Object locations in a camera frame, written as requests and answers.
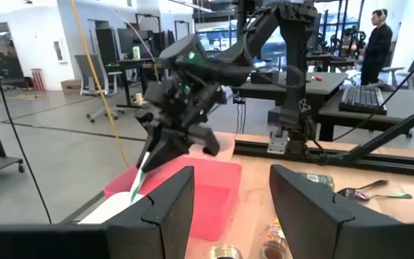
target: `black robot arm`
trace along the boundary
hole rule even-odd
[[[244,36],[217,58],[206,56],[195,35],[178,40],[161,53],[160,62],[172,70],[173,76],[161,84],[149,86],[144,99],[155,109],[137,114],[148,132],[137,162],[144,172],[188,153],[195,142],[204,146],[205,153],[217,155],[220,148],[217,139],[211,129],[200,123],[207,122],[207,115],[215,103],[226,103],[221,86],[241,86],[246,81],[253,69],[253,57],[277,27],[281,28],[281,35],[290,50],[287,51],[287,64],[297,68],[287,75],[288,87],[282,86],[287,89],[287,100],[282,106],[282,128],[290,133],[290,139],[305,143],[303,133],[310,114],[304,98],[306,43],[317,11],[307,4],[274,3],[260,12],[244,29]],[[303,145],[290,152],[303,153]],[[141,166],[145,153],[149,153],[149,157]]]

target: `cardboard box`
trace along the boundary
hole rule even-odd
[[[81,80],[73,79],[62,81],[62,90],[65,95],[75,95],[81,93]]]

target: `gray floor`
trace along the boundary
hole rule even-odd
[[[54,222],[60,222],[97,194],[114,177],[124,172],[125,165],[106,117],[95,124],[86,119],[101,102],[82,96],[63,96],[61,92],[42,93],[34,100],[17,98],[21,91],[8,91],[10,112],[17,125],[26,154],[45,196]],[[124,103],[123,94],[110,100]],[[267,110],[272,101],[247,99],[247,134],[268,135]],[[128,109],[116,121],[129,164],[135,163],[145,131],[134,119],[135,110]],[[208,125],[214,130],[236,132],[236,106],[228,104],[210,114]],[[348,130],[337,127],[335,136]],[[356,130],[342,142],[362,144],[373,134]],[[0,137],[10,156],[21,157],[0,97]],[[398,137],[389,147],[414,149],[414,136]],[[0,171],[0,224],[46,222],[40,199],[30,175],[17,172],[16,166]]]

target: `spoon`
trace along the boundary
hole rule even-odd
[[[369,183],[366,186],[363,186],[363,187],[360,187],[360,188],[351,188],[351,187],[343,188],[343,189],[339,190],[337,192],[337,194],[340,194],[341,196],[344,196],[346,198],[351,198],[352,196],[356,195],[356,192],[358,190],[362,190],[362,189],[366,189],[366,188],[371,188],[371,187],[384,186],[387,183],[389,183],[389,181],[387,181],[387,180],[378,180],[378,181],[375,181],[373,183]]]
[[[375,197],[384,197],[384,198],[396,198],[396,199],[411,199],[413,198],[413,196],[411,194],[405,194],[405,193],[401,193],[401,194],[374,194],[374,195],[367,195],[364,194],[361,191],[356,191],[356,193],[352,196],[352,198],[356,198],[362,201],[369,201],[372,198]]]

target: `red object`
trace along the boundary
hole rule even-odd
[[[33,68],[32,74],[34,81],[34,89],[44,91],[46,88],[44,85],[44,80],[42,79],[42,70],[40,68]]]
[[[194,166],[195,181],[190,236],[216,241],[223,234],[239,198],[242,176],[242,167],[239,164],[181,156],[148,173],[140,194],[148,194],[187,165]],[[105,197],[109,198],[113,194],[129,191],[136,174],[135,166],[127,169],[125,173],[105,186],[103,190]]]

